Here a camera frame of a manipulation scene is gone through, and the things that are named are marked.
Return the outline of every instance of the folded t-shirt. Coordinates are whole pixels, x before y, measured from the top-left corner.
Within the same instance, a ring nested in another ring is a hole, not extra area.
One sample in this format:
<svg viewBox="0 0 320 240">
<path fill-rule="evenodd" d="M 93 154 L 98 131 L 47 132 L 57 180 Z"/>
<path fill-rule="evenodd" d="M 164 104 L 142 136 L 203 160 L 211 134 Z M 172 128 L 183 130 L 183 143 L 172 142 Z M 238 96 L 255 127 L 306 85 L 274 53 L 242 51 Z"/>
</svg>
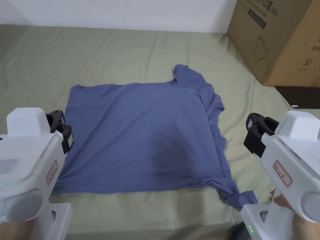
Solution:
<svg viewBox="0 0 320 240">
<path fill-rule="evenodd" d="M 165 83 L 72 87 L 65 121 L 74 144 L 52 193 L 212 186 L 234 207 L 257 203 L 231 178 L 220 96 L 188 66 L 173 73 Z"/>
</svg>

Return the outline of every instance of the finger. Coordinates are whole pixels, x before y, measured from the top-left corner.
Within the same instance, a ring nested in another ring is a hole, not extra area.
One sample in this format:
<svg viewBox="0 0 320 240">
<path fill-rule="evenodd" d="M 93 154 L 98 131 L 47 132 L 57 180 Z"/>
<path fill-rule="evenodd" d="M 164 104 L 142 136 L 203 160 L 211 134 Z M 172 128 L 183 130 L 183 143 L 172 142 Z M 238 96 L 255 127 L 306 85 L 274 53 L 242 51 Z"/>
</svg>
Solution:
<svg viewBox="0 0 320 240">
<path fill-rule="evenodd" d="M 278 206 L 280 206 L 280 207 L 286 207 L 287 205 L 286 205 L 286 200 L 285 200 L 285 198 L 282 198 L 282 195 L 280 195 L 280 196 L 278 196 L 278 197 L 275 197 L 274 199 L 273 199 L 273 202 L 275 203 L 275 204 L 277 204 Z"/>
<path fill-rule="evenodd" d="M 290 204 L 288 203 L 288 201 L 286 200 L 286 198 L 282 194 L 278 197 L 275 197 L 273 199 L 273 202 L 275 204 L 279 205 L 280 207 L 287 207 L 293 211 L 292 207 L 290 206 Z"/>
</svg>

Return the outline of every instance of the human hand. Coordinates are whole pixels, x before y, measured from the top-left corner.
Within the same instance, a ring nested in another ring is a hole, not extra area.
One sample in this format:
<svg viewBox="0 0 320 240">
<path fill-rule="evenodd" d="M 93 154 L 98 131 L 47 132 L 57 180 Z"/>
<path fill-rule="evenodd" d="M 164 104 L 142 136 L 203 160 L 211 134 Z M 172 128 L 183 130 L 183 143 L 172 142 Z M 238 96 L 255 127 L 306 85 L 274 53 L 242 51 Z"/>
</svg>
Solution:
<svg viewBox="0 0 320 240">
<path fill-rule="evenodd" d="M 270 194 L 271 197 L 269 197 L 269 200 L 272 201 L 275 190 L 271 191 Z M 282 194 L 275 197 L 273 202 L 280 207 L 287 207 L 294 211 Z M 315 240 L 318 239 L 318 236 L 320 236 L 320 224 L 309 222 L 295 213 L 292 220 L 292 231 L 292 240 Z"/>
</svg>

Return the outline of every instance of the vent grille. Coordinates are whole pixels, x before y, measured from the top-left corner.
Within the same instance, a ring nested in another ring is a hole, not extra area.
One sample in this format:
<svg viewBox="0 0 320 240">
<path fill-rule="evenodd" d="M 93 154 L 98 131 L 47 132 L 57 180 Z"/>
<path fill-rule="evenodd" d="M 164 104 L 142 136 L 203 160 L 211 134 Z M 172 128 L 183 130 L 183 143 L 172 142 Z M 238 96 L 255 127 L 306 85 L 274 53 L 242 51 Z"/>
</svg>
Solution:
<svg viewBox="0 0 320 240">
<path fill-rule="evenodd" d="M 21 159 L 1 159 L 0 174 L 9 174 L 18 165 Z"/>
</svg>

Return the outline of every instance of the black floor mat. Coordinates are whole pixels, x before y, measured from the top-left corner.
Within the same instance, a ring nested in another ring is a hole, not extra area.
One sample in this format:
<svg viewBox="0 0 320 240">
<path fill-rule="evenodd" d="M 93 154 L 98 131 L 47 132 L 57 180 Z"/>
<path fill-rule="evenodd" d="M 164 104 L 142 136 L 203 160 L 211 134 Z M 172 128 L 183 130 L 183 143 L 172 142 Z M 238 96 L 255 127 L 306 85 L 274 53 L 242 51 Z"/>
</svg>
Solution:
<svg viewBox="0 0 320 240">
<path fill-rule="evenodd" d="M 276 87 L 292 108 L 320 109 L 320 88 Z"/>
</svg>

